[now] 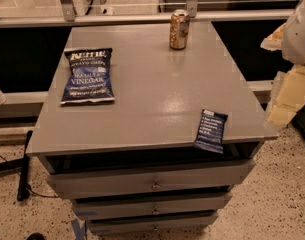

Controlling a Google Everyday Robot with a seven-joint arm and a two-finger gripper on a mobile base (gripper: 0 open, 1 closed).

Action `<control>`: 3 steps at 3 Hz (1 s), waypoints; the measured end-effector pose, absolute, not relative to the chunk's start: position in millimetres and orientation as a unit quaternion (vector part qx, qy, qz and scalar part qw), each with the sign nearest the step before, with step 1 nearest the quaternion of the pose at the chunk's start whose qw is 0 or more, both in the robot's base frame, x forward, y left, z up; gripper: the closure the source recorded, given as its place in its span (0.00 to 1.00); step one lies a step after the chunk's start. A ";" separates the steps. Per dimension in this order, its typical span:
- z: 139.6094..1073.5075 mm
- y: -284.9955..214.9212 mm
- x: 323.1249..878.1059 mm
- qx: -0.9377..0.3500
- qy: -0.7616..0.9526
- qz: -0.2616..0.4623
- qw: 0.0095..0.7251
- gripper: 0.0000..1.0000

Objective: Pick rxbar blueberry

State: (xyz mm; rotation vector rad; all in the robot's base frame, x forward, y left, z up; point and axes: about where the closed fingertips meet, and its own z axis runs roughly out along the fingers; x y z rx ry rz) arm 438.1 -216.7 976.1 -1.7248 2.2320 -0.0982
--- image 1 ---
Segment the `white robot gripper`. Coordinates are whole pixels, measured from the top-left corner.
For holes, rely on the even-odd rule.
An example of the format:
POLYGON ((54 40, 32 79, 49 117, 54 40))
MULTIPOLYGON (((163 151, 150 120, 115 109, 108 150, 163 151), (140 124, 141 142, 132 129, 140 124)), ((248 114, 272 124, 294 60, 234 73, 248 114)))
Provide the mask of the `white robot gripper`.
POLYGON ((285 60, 294 65, 287 73, 278 71, 273 80, 266 123, 274 128, 287 126, 305 106, 305 0, 302 0, 282 24, 260 45, 268 51, 282 49, 285 60))

